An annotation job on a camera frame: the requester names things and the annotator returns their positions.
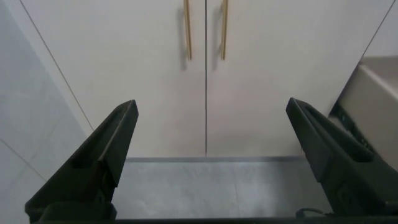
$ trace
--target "tile grout line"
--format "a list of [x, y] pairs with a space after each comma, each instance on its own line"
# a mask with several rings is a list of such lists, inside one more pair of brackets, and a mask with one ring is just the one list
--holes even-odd
[[44, 178], [43, 176], [41, 176], [24, 158], [22, 158], [10, 145], [8, 145], [3, 139], [0, 139], [0, 141], [7, 147], [9, 148], [9, 150], [11, 150], [12, 153], [14, 153], [18, 158], [20, 158], [22, 161], [25, 162], [25, 167], [23, 168], [23, 170], [21, 171], [20, 174], [18, 174], [18, 178], [17, 180], [19, 180], [19, 178], [21, 177], [22, 173], [26, 170], [26, 167], [29, 167], [30, 169], [32, 169], [41, 179], [43, 179], [45, 182], [47, 181], [46, 178]]
[[[58, 126], [58, 124], [61, 122], [62, 118], [65, 117], [65, 113], [58, 119], [57, 122], [55, 122], [54, 126], [50, 129], [50, 132], [48, 134], [45, 135], [44, 137], [44, 141], [48, 141], [48, 138], [52, 135], [52, 133], [54, 132], [55, 128]], [[39, 152], [40, 148], [43, 146], [43, 142], [41, 144], [39, 144], [35, 150], [35, 153], [33, 154], [33, 156], [30, 158], [30, 160], [32, 160], [37, 153]]]
[[27, 11], [27, 9], [26, 9], [26, 7], [25, 7], [25, 4], [22, 2], [22, 0], [19, 0], [19, 2], [20, 2], [20, 4], [22, 5], [22, 7], [24, 8], [25, 13], [26, 13], [27, 16], [29, 17], [29, 20], [30, 20], [31, 23], [33, 24], [34, 29], [36, 30], [37, 34], [39, 35], [40, 39], [42, 40], [42, 42], [43, 42], [45, 48], [46, 48], [47, 51], [49, 52], [49, 54], [50, 54], [52, 60], [54, 61], [55, 65], [57, 66], [58, 71], [60, 72], [60, 74], [61, 74], [63, 80], [64, 80], [65, 83], [67, 84], [67, 86], [68, 86], [68, 88], [69, 88], [71, 94], [73, 95], [75, 101], [77, 102], [77, 105], [79, 106], [81, 112], [83, 113], [84, 117], [86, 118], [88, 125], [90, 125], [90, 128], [91, 128], [92, 130], [94, 130], [93, 126], [91, 125], [90, 121], [89, 121], [88, 118], [87, 118], [86, 113], [83, 111], [83, 108], [81, 107], [79, 101], [77, 100], [77, 97], [75, 96], [75, 93], [72, 91], [72, 88], [70, 87], [70, 85], [69, 85], [67, 79], [66, 79], [65, 76], [63, 75], [63, 72], [61, 71], [61, 68], [59, 67], [58, 62], [55, 60], [55, 57], [52, 55], [52, 53], [51, 53], [51, 51], [50, 51], [50, 48], [47, 46], [47, 43], [44, 41], [44, 38], [42, 37], [42, 34], [39, 32], [39, 28], [37, 28], [35, 22], [33, 21], [32, 17], [30, 16], [29, 12]]
[[238, 187], [236, 185], [235, 168], [234, 167], [232, 167], [232, 176], [234, 177], [236, 205], [238, 206], [238, 217], [241, 218], [241, 209], [239, 207], [239, 199], [238, 199]]

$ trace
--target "wall tile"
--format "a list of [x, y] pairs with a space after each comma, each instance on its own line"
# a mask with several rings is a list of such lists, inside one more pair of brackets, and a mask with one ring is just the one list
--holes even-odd
[[60, 120], [29, 164], [45, 179], [49, 179], [85, 140], [83, 130], [67, 113]]
[[0, 197], [18, 179], [26, 163], [0, 140]]
[[67, 106], [3, 2], [0, 15], [0, 138], [28, 161]]
[[31, 168], [26, 167], [0, 202], [0, 222], [26, 224], [25, 203], [43, 186], [45, 181]]

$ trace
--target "white cabinet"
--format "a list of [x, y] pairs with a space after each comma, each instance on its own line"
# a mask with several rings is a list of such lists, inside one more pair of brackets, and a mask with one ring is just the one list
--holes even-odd
[[290, 97], [328, 114], [392, 1], [207, 1], [207, 155], [295, 156]]
[[393, 0], [22, 0], [88, 121], [137, 100], [129, 157], [297, 156], [290, 97], [327, 114]]
[[205, 2], [22, 1], [95, 129], [135, 99], [129, 157], [205, 156]]

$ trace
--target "floor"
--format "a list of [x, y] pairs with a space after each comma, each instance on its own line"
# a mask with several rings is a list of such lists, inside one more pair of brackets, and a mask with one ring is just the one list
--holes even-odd
[[331, 212], [306, 160], [127, 162], [113, 203], [117, 218], [293, 217]]

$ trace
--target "floor tile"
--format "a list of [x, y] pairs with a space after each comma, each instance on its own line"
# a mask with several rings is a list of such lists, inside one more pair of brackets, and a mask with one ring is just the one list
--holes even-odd
[[237, 162], [234, 166], [239, 213], [241, 217], [294, 217], [312, 197], [326, 201], [323, 192], [304, 194], [302, 186], [315, 189], [318, 185], [306, 161]]
[[113, 203], [118, 218], [237, 217], [230, 163], [125, 163]]

